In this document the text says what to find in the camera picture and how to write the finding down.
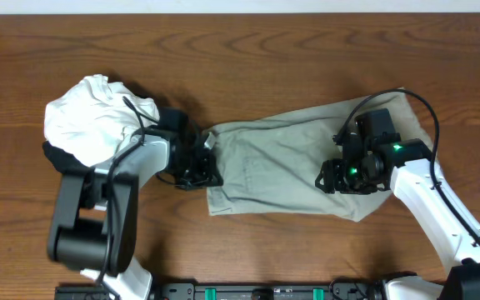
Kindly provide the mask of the khaki green shorts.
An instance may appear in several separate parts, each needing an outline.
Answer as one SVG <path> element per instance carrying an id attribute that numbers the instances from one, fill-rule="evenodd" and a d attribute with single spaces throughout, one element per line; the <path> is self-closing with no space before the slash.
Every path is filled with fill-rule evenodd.
<path id="1" fill-rule="evenodd" d="M 322 164 L 340 157 L 333 136 L 359 103 L 354 98 L 212 127 L 223 184 L 207 189 L 210 215 L 329 214 L 359 222 L 377 210 L 390 192 L 326 194 L 314 185 Z"/>

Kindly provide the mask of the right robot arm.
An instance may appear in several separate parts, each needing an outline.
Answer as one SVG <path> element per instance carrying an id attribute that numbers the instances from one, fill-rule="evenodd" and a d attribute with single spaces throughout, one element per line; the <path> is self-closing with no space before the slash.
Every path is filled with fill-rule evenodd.
<path id="1" fill-rule="evenodd" d="M 322 164 L 315 185 L 325 193 L 389 191 L 416 218 L 447 273 L 443 285 L 411 273 L 383 279 L 371 299 L 480 299 L 480 223 L 450 188 L 431 151 L 397 133 L 344 138 L 342 157 Z"/>

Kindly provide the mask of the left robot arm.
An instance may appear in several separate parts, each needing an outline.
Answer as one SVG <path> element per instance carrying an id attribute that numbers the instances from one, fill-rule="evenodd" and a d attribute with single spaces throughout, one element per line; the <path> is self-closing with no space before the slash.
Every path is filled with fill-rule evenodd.
<path id="1" fill-rule="evenodd" d="M 160 173 L 190 191 L 223 183 L 216 167 L 211 132 L 189 137 L 146 128 L 104 162 L 68 169 L 62 182 L 47 240 L 55 263 L 80 272 L 91 286 L 57 287 L 56 299 L 150 299 L 153 276 L 135 258 L 138 194 Z"/>

